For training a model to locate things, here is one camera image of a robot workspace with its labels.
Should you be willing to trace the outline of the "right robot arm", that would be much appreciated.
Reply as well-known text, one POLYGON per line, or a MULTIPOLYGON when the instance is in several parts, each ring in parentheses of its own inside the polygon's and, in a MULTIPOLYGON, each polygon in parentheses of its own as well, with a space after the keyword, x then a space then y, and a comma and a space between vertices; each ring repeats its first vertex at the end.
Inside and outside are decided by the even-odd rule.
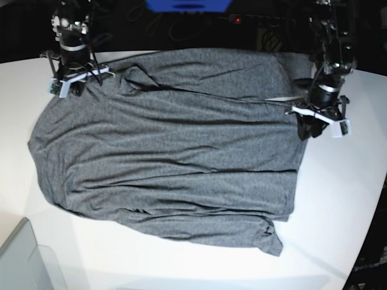
POLYGON ((52 78, 49 92, 66 98, 69 93, 80 96, 89 79, 103 83, 102 75, 110 74, 109 66, 100 64, 92 48, 92 1, 59 1, 51 26, 59 52, 46 50, 41 58, 49 61, 52 78))

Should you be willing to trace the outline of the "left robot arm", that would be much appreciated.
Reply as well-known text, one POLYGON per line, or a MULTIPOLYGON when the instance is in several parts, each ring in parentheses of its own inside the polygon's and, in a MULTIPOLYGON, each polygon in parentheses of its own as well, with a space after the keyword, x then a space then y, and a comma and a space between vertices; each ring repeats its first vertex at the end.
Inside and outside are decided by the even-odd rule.
POLYGON ((350 100, 341 93, 345 77, 357 66, 355 60, 354 1, 290 1, 285 30, 290 45, 309 52, 315 72, 293 80, 300 90, 288 111, 295 114, 301 140, 316 138, 329 128, 332 137, 351 133, 346 117, 350 100))

